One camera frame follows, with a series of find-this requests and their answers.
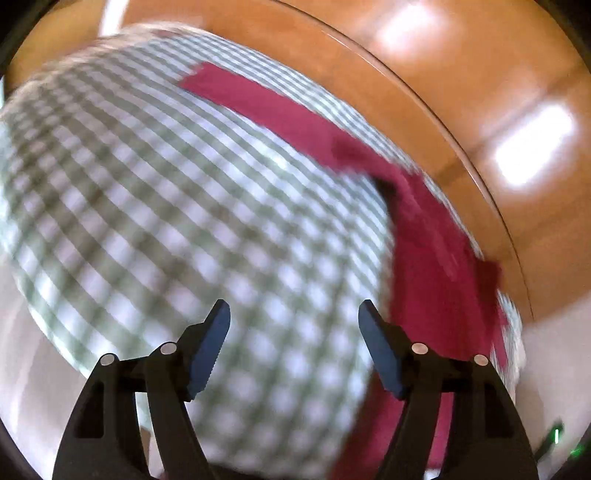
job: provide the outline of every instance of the checkered cloth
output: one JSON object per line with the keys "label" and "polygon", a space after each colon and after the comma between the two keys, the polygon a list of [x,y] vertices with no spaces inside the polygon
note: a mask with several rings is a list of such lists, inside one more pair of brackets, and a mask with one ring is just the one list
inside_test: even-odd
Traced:
{"label": "checkered cloth", "polygon": [[[173,33],[91,47],[14,95],[1,118],[0,239],[35,321],[85,375],[104,353],[176,340],[224,298],[232,325],[189,404],[205,454],[321,478],[371,369],[359,303],[388,304],[385,203],[368,178],[326,171],[176,83],[209,61],[416,167],[302,74],[209,33]],[[139,406],[149,424],[145,398]]]}

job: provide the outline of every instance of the red fabric strip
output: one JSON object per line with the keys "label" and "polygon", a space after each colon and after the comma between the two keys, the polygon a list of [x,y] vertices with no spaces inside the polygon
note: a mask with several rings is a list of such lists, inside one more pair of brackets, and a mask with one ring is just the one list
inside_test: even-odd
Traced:
{"label": "red fabric strip", "polygon": [[[422,174],[391,164],[291,99],[210,63],[203,63],[179,86],[268,128],[326,168],[368,174],[392,186],[395,194],[387,201],[397,242],[389,320],[404,328],[411,340],[428,344],[440,355],[468,360],[490,352],[506,321],[496,301],[498,267],[475,257],[468,238],[430,193]],[[332,478],[373,478],[401,411],[402,403],[373,379]],[[451,412],[452,398],[444,395],[431,467],[443,460]]]}

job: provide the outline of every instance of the folded red fabric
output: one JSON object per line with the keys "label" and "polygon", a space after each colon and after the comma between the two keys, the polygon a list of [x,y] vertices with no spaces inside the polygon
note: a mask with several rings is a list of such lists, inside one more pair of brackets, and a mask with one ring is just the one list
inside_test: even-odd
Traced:
{"label": "folded red fabric", "polygon": [[[179,86],[266,127],[299,152],[334,171],[370,175],[393,187],[388,209],[396,225],[395,272],[389,321],[440,355],[468,360],[493,344],[504,357],[504,318],[496,300],[499,269],[477,258],[467,236],[425,185],[303,105],[210,63]],[[441,465],[451,422],[452,397],[441,402],[430,467]],[[370,382],[366,400],[331,477],[373,478],[388,449],[402,402]]]}

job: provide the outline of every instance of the gingham fabric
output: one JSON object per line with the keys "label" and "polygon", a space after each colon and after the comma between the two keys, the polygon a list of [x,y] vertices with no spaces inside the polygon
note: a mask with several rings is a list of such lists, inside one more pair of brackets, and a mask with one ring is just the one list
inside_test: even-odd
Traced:
{"label": "gingham fabric", "polygon": [[189,404],[205,454],[321,478],[371,369],[357,308],[387,304],[385,203],[369,179],[326,171],[178,88],[199,61],[416,168],[349,105],[260,53],[181,27],[124,35],[51,65],[3,110],[0,238],[35,321],[85,375],[104,353],[132,358],[175,340],[224,298],[230,331]]}

